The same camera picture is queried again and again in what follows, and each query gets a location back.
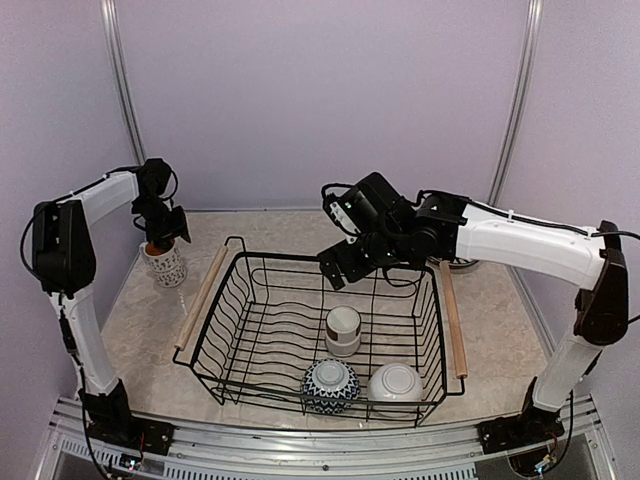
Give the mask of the grey deer pattern plate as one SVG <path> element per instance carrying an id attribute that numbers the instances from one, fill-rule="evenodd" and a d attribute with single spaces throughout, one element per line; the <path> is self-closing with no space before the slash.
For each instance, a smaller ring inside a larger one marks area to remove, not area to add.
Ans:
<path id="1" fill-rule="evenodd" d="M 435 267 L 436 269 L 439 269 L 442 263 L 442 260 L 437 257 L 429 257 L 427 261 L 431 266 Z M 448 264 L 449 264 L 449 270 L 452 273 L 466 274 L 476 269 L 480 265 L 480 262 L 477 260 L 467 260 L 467 259 L 456 257 L 455 259 L 448 261 Z"/>

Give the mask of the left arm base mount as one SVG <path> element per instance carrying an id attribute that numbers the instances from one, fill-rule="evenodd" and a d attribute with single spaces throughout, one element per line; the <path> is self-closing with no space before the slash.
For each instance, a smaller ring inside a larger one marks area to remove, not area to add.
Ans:
<path id="1" fill-rule="evenodd" d="M 91 439 L 136 450 L 166 456 L 172 445 L 175 426 L 171 423 L 134 415 L 96 417 L 90 420 Z"/>

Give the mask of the white brown ceramic cup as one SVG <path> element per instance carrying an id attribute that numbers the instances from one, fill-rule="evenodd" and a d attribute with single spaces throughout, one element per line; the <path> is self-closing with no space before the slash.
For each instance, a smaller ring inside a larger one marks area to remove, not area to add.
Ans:
<path id="1" fill-rule="evenodd" d="M 329 311 L 325 323 L 328 351 L 341 358 L 353 355 L 361 344 L 361 317 L 352 307 L 337 306 Z"/>

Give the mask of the white floral patterned mug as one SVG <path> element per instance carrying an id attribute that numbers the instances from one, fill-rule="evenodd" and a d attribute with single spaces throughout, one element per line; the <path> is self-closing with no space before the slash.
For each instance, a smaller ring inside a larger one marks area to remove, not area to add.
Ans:
<path id="1" fill-rule="evenodd" d="M 187 278 L 187 266 L 179 246 L 173 242 L 170 249 L 159 255 L 147 252 L 148 242 L 139 245 L 139 253 L 145 262 L 154 282 L 162 288 L 180 286 Z"/>

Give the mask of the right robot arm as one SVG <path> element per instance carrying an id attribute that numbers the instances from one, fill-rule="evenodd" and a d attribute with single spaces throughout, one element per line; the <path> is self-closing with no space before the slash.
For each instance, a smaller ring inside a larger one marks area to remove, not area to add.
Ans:
<path id="1" fill-rule="evenodd" d="M 469 197 L 422 190 L 415 200 L 378 172 L 355 184 L 322 187 L 322 208 L 345 235 L 318 255 L 336 290 L 377 269 L 422 268 L 429 258 L 457 258 L 530 270 L 578 287 L 576 320 L 543 372 L 530 383 L 520 413 L 478 425 L 486 453 L 560 437 L 560 410 L 605 347 L 628 331 L 628 272 L 621 239 L 609 221 L 577 227 L 500 210 Z"/>

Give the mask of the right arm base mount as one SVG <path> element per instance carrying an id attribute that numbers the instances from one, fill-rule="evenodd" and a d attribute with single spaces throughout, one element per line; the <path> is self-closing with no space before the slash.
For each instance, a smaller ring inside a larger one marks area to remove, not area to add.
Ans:
<path id="1" fill-rule="evenodd" d="M 497 417 L 477 426 L 484 454 L 517 449 L 561 437 L 565 429 L 558 412 L 533 408 L 519 414 Z"/>

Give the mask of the blue white patterned bowl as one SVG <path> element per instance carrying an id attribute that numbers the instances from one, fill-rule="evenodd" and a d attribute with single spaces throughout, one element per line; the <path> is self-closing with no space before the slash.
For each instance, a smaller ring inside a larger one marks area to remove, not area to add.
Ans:
<path id="1" fill-rule="evenodd" d="M 323 415 L 344 413 L 360 396 L 360 382 L 354 369 L 339 359 L 325 358 L 313 363 L 301 380 L 305 406 Z"/>

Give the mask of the plain white bowl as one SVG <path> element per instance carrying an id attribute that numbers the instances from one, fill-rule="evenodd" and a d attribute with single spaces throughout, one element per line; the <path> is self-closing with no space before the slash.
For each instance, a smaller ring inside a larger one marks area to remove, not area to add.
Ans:
<path id="1" fill-rule="evenodd" d="M 381 402 L 417 402 L 422 381 L 417 370 L 403 363 L 388 363 L 378 368 L 367 385 L 367 398 Z"/>

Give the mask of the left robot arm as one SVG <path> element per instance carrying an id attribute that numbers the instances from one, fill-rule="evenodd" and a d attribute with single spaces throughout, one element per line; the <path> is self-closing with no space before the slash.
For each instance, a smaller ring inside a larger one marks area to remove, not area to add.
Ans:
<path id="1" fill-rule="evenodd" d="M 173 198 L 178 178 L 161 158 L 118 167 L 57 199 L 38 203 L 23 230 L 24 268 L 48 295 L 68 353 L 77 365 L 78 395 L 92 425 L 121 445 L 133 443 L 140 424 L 132 415 L 123 382 L 108 359 L 93 299 L 97 259 L 91 227 L 128 205 L 145 235 L 149 256 L 168 270 L 179 267 L 176 241 L 188 241 L 186 214 Z"/>

